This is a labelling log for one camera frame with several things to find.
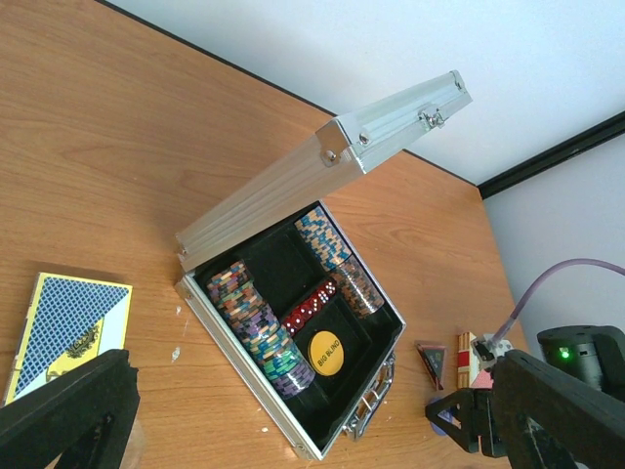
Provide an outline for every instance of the open case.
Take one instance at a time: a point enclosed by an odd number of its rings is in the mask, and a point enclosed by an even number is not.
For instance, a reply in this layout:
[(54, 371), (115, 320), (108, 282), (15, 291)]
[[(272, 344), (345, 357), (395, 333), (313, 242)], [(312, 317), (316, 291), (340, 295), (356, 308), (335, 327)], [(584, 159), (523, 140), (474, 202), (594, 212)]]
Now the open case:
[[(462, 78), (452, 71), (335, 117), (177, 235), (185, 272), (178, 291), (294, 450), (306, 459), (322, 459), (341, 432), (353, 440), (364, 434), (393, 382), (393, 350), (405, 328), (393, 303), (320, 199), (442, 126), (470, 102)], [(298, 231), (298, 221), (312, 211), (340, 239), (351, 254), (349, 263), (358, 268), (379, 302), (371, 314), (360, 314), (350, 291), (337, 280), (336, 294), (292, 341), (309, 360), (313, 337), (330, 331), (342, 344), (342, 366), (330, 376), (317, 370), (305, 389), (284, 398), (255, 360), (249, 344), (242, 343), (236, 329), (230, 328), (228, 315), (207, 284), (232, 263), (243, 261), (257, 292), (285, 323), (328, 277), (338, 278), (336, 270), (340, 270), (340, 266), (332, 271), (324, 268)]]

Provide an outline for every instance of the yellow button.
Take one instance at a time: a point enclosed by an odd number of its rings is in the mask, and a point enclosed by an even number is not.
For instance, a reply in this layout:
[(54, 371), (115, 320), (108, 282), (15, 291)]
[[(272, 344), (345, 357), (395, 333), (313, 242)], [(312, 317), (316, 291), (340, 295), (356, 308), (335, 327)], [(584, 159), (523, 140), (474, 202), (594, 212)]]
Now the yellow button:
[(332, 332), (322, 330), (311, 340), (309, 359), (317, 373), (332, 376), (343, 366), (343, 345)]

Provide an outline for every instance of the cable connector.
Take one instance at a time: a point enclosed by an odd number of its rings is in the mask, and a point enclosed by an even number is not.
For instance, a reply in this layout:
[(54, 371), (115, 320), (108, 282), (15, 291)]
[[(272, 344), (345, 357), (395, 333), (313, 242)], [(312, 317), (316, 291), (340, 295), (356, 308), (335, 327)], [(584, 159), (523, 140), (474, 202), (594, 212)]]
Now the cable connector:
[(478, 356), (479, 369), (490, 370), (497, 363), (499, 357), (513, 350), (509, 340), (492, 341), (493, 334), (484, 334), (471, 341), (471, 347)]

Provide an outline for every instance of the wood grain surface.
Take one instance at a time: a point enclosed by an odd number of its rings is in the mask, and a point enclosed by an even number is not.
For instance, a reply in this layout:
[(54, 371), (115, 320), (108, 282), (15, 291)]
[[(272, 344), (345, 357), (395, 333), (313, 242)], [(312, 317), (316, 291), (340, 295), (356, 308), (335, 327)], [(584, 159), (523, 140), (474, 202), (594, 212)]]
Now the wood grain surface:
[(135, 286), (143, 467), (508, 465), (434, 434), (413, 347), (440, 341), (454, 363), (455, 334), (494, 331), (513, 306), (476, 188), (401, 153), (327, 198), (408, 327), (363, 440), (309, 464), (190, 310), (177, 315), (174, 233), (327, 115), (92, 0), (0, 0), (0, 63), (0, 381), (37, 272), (121, 280)]

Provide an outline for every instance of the case lid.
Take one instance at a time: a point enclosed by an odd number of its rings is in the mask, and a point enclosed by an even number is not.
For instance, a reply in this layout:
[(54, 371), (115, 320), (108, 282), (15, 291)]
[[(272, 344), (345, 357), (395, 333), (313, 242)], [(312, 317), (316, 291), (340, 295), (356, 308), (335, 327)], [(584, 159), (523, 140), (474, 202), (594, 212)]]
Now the case lid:
[(457, 71), (331, 119), (177, 235), (190, 271), (368, 173), (471, 102)]

